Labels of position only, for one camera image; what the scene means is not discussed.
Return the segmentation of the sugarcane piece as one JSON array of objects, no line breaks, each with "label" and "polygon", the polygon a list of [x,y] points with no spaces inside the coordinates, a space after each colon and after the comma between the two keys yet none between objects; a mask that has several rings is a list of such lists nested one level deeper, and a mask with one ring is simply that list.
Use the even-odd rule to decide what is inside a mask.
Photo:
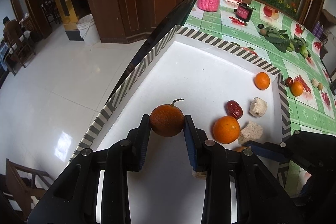
[{"label": "sugarcane piece", "polygon": [[311,84],[312,84],[315,88],[317,88],[317,87],[319,86],[319,81],[316,80],[316,79],[311,79]]},{"label": "sugarcane piece", "polygon": [[192,171],[192,175],[194,178],[198,178],[201,180],[206,180],[207,179],[207,172],[206,171],[201,171],[201,172],[195,172]]},{"label": "sugarcane piece", "polygon": [[238,137],[238,143],[243,145],[248,141],[256,141],[259,140],[262,135],[263,128],[259,124],[253,121],[249,121],[247,125],[241,130]]},{"label": "sugarcane piece", "polygon": [[259,97],[256,97],[250,104],[249,113],[254,117],[260,118],[266,113],[267,108],[267,102]]}]

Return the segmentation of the dark orange with stem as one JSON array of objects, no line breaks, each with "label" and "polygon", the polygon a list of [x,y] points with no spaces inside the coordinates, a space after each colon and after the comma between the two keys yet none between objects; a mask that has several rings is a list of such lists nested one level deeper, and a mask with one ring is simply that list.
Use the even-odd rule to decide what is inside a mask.
[{"label": "dark orange with stem", "polygon": [[173,137],[182,130],[185,122],[183,112],[174,104],[183,101],[183,98],[173,100],[171,104],[156,107],[150,114],[151,129],[163,137]]}]

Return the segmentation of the red jujube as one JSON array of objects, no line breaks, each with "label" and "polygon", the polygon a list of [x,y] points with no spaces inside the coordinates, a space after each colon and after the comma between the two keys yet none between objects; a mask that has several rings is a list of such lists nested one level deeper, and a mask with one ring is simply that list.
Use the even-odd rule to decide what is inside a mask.
[{"label": "red jujube", "polygon": [[288,77],[285,80],[285,86],[287,86],[287,87],[291,87],[292,83],[293,83],[293,79],[291,77]]},{"label": "red jujube", "polygon": [[225,105],[225,110],[227,115],[234,117],[235,119],[240,119],[243,116],[243,110],[240,105],[234,101],[227,101]]}]

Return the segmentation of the longan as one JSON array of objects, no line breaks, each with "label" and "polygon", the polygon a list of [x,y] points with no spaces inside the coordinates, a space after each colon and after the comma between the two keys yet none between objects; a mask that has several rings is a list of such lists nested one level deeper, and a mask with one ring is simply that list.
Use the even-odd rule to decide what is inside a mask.
[{"label": "longan", "polygon": [[319,83],[318,86],[317,86],[318,90],[322,90],[323,89],[323,84],[322,83]]},{"label": "longan", "polygon": [[235,151],[235,152],[242,152],[244,149],[250,149],[250,147],[246,147],[246,146],[235,147],[233,149],[233,151]]}]

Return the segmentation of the white tray with chevron rim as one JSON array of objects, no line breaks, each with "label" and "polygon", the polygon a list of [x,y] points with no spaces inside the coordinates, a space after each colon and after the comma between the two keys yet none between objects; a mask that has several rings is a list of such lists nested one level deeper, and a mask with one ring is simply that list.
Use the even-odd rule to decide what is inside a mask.
[{"label": "white tray with chevron rim", "polygon": [[[254,77],[265,72],[270,86],[260,90]],[[261,142],[279,144],[290,137],[290,114],[282,74],[268,61],[215,36],[184,26],[173,27],[146,54],[101,109],[82,143],[93,150],[109,148],[139,126],[144,114],[176,102],[183,114],[209,139],[227,101],[243,109],[241,127],[249,121],[263,128]],[[249,113],[252,100],[267,102],[266,113]],[[199,223],[206,182],[192,175],[183,134],[165,138],[151,133],[145,164],[129,172],[132,223]]]}]

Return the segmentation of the red jujube behind orange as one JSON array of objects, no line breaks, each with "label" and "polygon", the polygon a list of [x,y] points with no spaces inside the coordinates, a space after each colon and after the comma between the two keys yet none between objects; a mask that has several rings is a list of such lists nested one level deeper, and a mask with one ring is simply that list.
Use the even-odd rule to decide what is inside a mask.
[{"label": "red jujube behind orange", "polygon": [[288,77],[285,80],[285,86],[287,86],[287,87],[291,87],[292,83],[293,83],[293,79],[291,77]]}]

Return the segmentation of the bok choy right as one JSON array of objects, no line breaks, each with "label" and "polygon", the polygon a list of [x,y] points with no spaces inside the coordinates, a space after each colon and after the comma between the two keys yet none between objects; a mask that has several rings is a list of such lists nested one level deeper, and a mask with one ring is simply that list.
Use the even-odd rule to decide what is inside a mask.
[{"label": "bok choy right", "polygon": [[294,45],[294,50],[300,53],[304,59],[311,57],[311,54],[307,47],[308,44],[304,38],[294,35],[294,38],[291,39],[291,42]]}]

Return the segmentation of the bok choy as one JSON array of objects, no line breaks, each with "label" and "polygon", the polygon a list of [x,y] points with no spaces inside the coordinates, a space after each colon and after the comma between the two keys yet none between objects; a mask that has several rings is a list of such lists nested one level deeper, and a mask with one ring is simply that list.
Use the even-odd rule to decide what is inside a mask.
[{"label": "bok choy", "polygon": [[286,30],[277,30],[271,26],[262,28],[267,31],[264,38],[273,44],[280,52],[286,53],[287,51],[294,51],[294,45],[289,38],[289,35],[286,33]]},{"label": "bok choy", "polygon": [[291,42],[294,45],[294,50],[300,53],[304,59],[311,57],[311,54],[307,47],[308,44],[304,38],[294,35],[294,38],[291,39]]}]

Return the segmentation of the bok choy left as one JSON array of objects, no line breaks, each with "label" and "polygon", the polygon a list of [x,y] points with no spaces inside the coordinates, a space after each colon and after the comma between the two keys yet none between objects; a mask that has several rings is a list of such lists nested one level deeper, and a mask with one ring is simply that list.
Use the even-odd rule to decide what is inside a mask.
[{"label": "bok choy left", "polygon": [[289,35],[286,33],[286,30],[277,30],[271,26],[262,28],[267,31],[264,38],[273,44],[280,52],[286,53],[287,51],[294,51],[294,45],[289,38]]}]

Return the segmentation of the white plastic bucket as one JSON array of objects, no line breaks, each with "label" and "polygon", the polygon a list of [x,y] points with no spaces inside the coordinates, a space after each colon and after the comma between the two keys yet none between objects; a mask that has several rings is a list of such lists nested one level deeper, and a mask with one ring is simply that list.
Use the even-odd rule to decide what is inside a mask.
[{"label": "white plastic bucket", "polygon": [[76,27],[80,32],[80,37],[87,46],[93,46],[100,42],[100,36],[92,14],[88,14],[79,19],[76,23]]}]

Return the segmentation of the purple bottles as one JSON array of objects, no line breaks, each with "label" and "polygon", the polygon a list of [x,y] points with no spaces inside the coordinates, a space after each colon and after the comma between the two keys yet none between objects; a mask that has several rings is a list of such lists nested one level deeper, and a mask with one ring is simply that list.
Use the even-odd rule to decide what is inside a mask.
[{"label": "purple bottles", "polygon": [[313,31],[312,34],[318,38],[321,39],[323,37],[323,32],[324,32],[324,25],[320,23],[320,21],[318,21],[314,27],[313,27]]}]

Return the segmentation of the wooden chair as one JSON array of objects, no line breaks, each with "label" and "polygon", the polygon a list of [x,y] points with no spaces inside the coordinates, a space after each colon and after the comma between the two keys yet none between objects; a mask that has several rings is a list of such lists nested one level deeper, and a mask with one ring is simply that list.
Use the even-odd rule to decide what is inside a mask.
[{"label": "wooden chair", "polygon": [[46,192],[44,188],[37,187],[36,178],[39,178],[47,188],[54,182],[46,171],[22,166],[6,159],[6,173],[1,174],[1,193],[11,209],[13,207],[10,201],[18,204],[20,211],[14,210],[14,212],[24,222],[27,222],[33,210],[32,197],[40,200]]}]

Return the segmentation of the wooden cabinet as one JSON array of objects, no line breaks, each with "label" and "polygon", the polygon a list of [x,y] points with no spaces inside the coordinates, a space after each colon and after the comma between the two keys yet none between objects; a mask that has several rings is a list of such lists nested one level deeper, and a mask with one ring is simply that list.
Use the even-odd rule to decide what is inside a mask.
[{"label": "wooden cabinet", "polygon": [[82,41],[77,22],[91,14],[102,43],[130,44],[147,38],[183,0],[55,0],[66,37]]}]

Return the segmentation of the dark jar with red label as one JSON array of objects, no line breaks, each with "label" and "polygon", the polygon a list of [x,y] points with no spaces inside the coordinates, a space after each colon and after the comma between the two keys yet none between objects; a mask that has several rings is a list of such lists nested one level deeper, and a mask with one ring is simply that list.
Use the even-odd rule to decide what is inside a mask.
[{"label": "dark jar with red label", "polygon": [[248,23],[252,16],[255,8],[251,7],[252,0],[242,0],[241,3],[238,4],[237,9],[234,9],[235,16],[242,22]]}]

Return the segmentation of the seated person in background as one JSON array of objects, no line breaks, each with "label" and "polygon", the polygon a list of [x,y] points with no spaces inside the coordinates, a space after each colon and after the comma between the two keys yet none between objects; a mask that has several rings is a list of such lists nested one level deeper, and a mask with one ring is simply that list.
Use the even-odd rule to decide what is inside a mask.
[{"label": "seated person in background", "polygon": [[16,20],[9,20],[8,16],[5,16],[3,19],[3,37],[9,46],[16,45],[17,47],[22,46],[22,41],[20,38],[23,35],[21,26]]}]

